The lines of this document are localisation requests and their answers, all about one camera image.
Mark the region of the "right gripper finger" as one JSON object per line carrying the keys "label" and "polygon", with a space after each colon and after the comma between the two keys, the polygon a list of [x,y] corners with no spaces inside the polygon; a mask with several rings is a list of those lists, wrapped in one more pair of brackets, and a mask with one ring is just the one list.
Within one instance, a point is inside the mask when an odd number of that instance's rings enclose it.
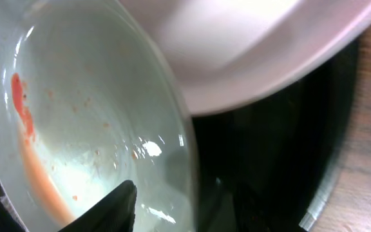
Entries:
{"label": "right gripper finger", "polygon": [[132,232],[137,187],[125,180],[59,232]]}

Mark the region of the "light grey plate bottom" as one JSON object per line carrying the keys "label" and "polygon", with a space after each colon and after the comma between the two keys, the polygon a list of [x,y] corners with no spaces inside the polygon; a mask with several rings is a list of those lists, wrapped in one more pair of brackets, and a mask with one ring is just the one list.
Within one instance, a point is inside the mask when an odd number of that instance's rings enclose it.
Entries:
{"label": "light grey plate bottom", "polygon": [[196,230],[173,80],[117,1],[0,1],[0,183],[27,230],[60,230],[125,180],[135,231]]}

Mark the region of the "pinkish white plate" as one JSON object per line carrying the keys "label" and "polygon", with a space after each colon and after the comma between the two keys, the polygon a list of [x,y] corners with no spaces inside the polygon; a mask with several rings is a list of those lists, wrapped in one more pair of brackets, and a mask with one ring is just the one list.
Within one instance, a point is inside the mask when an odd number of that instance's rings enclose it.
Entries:
{"label": "pinkish white plate", "polygon": [[158,44],[189,111],[265,98],[317,68],[371,25],[371,0],[123,0]]}

